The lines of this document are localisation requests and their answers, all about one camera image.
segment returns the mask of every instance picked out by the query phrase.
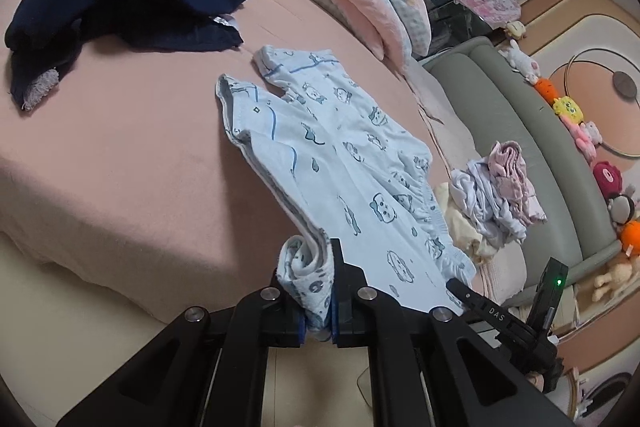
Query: clothing tag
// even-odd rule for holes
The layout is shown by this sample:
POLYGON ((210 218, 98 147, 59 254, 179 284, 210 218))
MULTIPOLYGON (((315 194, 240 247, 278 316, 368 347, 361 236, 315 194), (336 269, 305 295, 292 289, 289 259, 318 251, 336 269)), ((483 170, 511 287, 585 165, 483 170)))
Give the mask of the clothing tag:
POLYGON ((232 28, 235 28, 236 30, 240 31, 240 28, 238 26, 238 21, 236 21, 236 19, 234 19, 231 15, 228 15, 226 13, 222 14, 219 17, 213 17, 211 20, 213 20, 213 22, 217 22, 218 24, 231 26, 232 28))

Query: orange plush toy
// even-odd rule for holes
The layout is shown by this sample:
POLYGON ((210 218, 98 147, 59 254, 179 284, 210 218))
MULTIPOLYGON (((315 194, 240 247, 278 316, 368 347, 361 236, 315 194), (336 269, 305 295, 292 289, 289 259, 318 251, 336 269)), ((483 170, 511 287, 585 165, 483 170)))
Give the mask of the orange plush toy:
POLYGON ((539 78, 533 87, 548 105, 554 105, 554 100, 560 98, 560 93, 558 93, 556 86, 548 78, 539 78))
POLYGON ((622 227, 620 241, 622 241, 622 251, 627 257, 640 255, 640 222, 629 221, 622 227))

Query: pink fabric bag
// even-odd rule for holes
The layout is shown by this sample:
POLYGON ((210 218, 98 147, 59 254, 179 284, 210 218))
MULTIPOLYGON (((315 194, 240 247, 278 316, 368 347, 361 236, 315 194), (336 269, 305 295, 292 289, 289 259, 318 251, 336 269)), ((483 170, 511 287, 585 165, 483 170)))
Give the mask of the pink fabric bag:
POLYGON ((469 8, 486 22, 492 30, 504 28, 507 23, 517 21, 522 10, 516 0, 454 0, 469 8))

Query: gray sofa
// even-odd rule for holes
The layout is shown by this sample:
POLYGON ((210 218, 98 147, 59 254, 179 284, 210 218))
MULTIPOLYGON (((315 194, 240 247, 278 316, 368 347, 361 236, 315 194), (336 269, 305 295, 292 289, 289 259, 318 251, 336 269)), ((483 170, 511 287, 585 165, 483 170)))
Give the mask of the gray sofa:
POLYGON ((571 284, 620 252, 604 198, 571 135, 487 38, 464 42, 424 67, 442 85, 481 155, 496 140, 521 145, 529 179, 548 217, 529 229, 522 245, 527 283, 508 305, 531 301, 551 256, 569 266, 571 284))

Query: black metal frame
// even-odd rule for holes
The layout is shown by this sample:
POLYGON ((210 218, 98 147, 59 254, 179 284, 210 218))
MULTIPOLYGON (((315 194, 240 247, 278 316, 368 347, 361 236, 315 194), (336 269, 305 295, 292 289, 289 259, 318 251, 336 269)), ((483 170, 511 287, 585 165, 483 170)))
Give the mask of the black metal frame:
MULTIPOLYGON (((376 427, 572 425, 463 319, 402 308, 342 261, 338 240, 332 248, 332 336, 338 347, 368 347, 376 427)), ((231 309, 189 309, 58 426, 259 426, 269 347, 303 340, 302 309, 272 285, 231 309)))

